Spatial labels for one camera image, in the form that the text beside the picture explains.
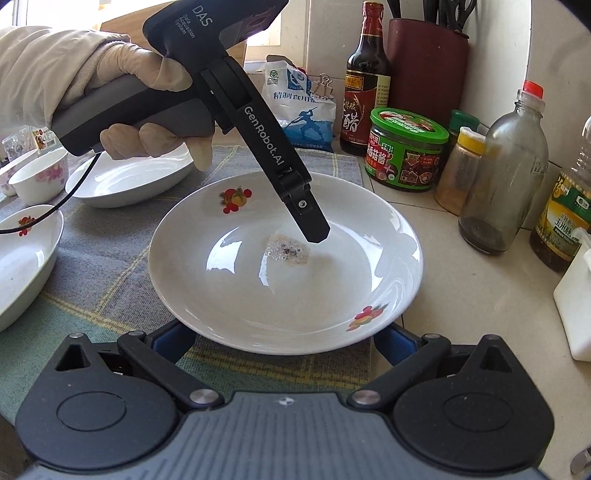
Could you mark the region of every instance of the fruit pattern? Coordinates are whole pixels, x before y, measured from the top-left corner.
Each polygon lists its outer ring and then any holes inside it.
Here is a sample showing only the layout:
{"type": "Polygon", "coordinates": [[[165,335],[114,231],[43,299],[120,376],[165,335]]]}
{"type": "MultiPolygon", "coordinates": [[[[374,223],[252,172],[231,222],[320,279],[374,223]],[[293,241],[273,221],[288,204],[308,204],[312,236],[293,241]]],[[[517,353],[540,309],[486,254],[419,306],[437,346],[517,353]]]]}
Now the fruit pattern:
{"type": "MultiPolygon", "coordinates": [[[[35,218],[34,217],[28,216],[28,217],[21,218],[18,221],[18,224],[22,226],[22,225],[26,225],[26,224],[31,223],[31,222],[34,222],[34,221],[35,221],[35,218]]],[[[33,227],[31,227],[31,228],[24,228],[23,230],[21,230],[18,233],[18,236],[26,236],[27,233],[29,233],[32,230],[32,228],[33,227]]]]}
{"type": "Polygon", "coordinates": [[[378,318],[381,314],[384,313],[384,310],[388,307],[388,303],[386,305],[378,305],[376,308],[373,307],[365,307],[363,311],[355,317],[355,319],[350,323],[349,328],[347,329],[348,332],[353,330],[357,330],[359,327],[363,325],[367,325],[372,320],[378,318]]]}
{"type": "Polygon", "coordinates": [[[242,190],[242,187],[227,189],[225,192],[220,193],[221,205],[224,207],[223,212],[226,215],[230,212],[237,212],[246,205],[246,201],[250,197],[252,197],[252,192],[248,189],[242,190]]]}

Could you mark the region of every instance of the dark sauce bottle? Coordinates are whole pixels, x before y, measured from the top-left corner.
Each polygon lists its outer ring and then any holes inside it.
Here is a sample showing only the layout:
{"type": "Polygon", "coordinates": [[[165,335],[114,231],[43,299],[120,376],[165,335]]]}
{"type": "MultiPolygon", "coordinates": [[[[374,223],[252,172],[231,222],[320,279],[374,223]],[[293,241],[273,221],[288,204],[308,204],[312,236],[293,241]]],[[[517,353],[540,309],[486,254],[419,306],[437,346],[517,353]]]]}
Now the dark sauce bottle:
{"type": "Polygon", "coordinates": [[[383,17],[382,4],[363,4],[361,40],[347,62],[340,147],[360,157],[367,151],[372,110],[388,106],[391,73],[384,50],[383,17]]]}

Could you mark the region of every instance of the oil bottle label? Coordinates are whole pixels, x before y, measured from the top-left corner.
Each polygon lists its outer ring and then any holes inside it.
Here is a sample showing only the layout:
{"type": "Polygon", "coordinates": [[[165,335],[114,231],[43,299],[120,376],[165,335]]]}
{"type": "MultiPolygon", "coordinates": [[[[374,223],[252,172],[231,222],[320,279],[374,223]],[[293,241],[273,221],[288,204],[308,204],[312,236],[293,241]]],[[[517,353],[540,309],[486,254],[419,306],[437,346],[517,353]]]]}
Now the oil bottle label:
{"type": "Polygon", "coordinates": [[[591,192],[584,191],[564,172],[560,174],[535,231],[555,254],[572,261],[579,241],[574,229],[588,230],[591,225],[591,192]]]}

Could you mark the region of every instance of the green jar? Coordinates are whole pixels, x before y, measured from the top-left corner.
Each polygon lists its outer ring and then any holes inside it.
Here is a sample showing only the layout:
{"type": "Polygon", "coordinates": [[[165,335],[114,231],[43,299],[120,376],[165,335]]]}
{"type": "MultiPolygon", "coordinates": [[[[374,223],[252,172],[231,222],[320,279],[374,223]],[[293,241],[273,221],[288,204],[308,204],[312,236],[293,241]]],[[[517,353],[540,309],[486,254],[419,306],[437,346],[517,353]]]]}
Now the green jar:
{"type": "Polygon", "coordinates": [[[433,185],[449,133],[416,113],[376,108],[365,156],[365,169],[381,183],[411,192],[433,185]]]}

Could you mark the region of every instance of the white bowl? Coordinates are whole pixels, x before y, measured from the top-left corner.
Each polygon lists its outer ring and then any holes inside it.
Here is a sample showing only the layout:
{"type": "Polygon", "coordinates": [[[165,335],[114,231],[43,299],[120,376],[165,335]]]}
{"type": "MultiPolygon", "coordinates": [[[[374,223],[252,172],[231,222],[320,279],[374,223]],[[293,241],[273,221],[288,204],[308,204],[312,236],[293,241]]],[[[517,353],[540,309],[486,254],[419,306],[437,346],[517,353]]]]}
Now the white bowl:
{"type": "Polygon", "coordinates": [[[423,277],[413,229],[362,187],[312,179],[331,227],[317,245],[262,172],[213,183],[175,206],[148,257],[170,312],[211,340],[272,355],[341,348],[398,318],[423,277]]]}
{"type": "Polygon", "coordinates": [[[15,158],[8,165],[0,168],[0,192],[2,192],[7,197],[14,197],[17,193],[15,192],[14,188],[8,184],[8,182],[16,172],[35,160],[38,155],[39,150],[31,150],[30,152],[15,158]]]}
{"type": "MultiPolygon", "coordinates": [[[[0,222],[0,229],[39,218],[52,205],[29,207],[0,222]]],[[[15,322],[37,298],[56,263],[64,229],[60,211],[25,233],[0,235],[0,332],[15,322]]]]}
{"type": "Polygon", "coordinates": [[[66,186],[68,176],[68,152],[58,148],[25,165],[8,184],[26,205],[39,205],[56,197],[66,186]]]}
{"type": "MultiPolygon", "coordinates": [[[[74,189],[91,162],[72,173],[66,192],[74,189]]],[[[133,205],[166,192],[192,171],[193,159],[185,144],[160,158],[113,160],[108,153],[102,153],[74,198],[95,208],[133,205]]]]}

